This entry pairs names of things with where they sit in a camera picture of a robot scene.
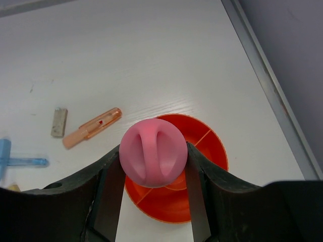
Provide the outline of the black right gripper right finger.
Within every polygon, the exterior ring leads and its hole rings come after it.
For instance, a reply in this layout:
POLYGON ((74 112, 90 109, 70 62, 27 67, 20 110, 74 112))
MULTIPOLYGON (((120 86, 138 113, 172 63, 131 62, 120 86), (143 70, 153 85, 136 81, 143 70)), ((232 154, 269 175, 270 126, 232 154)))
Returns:
POLYGON ((246 182, 187 145, 195 241, 322 241, 322 181, 246 182))

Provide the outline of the grey eraser block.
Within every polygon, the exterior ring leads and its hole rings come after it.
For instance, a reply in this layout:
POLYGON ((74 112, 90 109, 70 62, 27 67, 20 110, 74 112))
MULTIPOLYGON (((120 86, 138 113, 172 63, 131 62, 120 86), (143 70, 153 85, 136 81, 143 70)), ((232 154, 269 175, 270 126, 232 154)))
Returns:
POLYGON ((66 108, 56 108, 53 115, 51 136, 62 138, 65 135, 68 110, 66 108))

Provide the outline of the pink round eraser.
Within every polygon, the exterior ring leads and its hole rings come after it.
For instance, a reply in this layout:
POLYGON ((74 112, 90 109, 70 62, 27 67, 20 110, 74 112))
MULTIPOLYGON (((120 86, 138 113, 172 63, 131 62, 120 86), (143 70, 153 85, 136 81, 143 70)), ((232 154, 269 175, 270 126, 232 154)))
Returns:
POLYGON ((163 119, 149 118, 125 132, 119 157, 130 180, 143 187, 160 188, 181 175, 188 149, 183 134, 175 125, 163 119))

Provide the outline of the small yellow eraser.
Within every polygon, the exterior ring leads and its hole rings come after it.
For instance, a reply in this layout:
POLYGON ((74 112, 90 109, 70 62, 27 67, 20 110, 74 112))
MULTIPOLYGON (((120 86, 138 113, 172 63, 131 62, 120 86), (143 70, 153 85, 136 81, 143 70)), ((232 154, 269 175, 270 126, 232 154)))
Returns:
POLYGON ((7 187, 8 190, 10 191, 14 191, 14 192, 20 192, 20 188, 17 184, 12 184, 10 186, 7 187))

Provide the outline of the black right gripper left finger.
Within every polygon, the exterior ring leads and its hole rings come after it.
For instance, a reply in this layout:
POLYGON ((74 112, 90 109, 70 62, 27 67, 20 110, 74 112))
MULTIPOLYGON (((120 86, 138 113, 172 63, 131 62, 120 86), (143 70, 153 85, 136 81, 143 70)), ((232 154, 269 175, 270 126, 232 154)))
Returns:
POLYGON ((114 148, 43 189, 1 189, 1 241, 115 241, 124 184, 114 148))

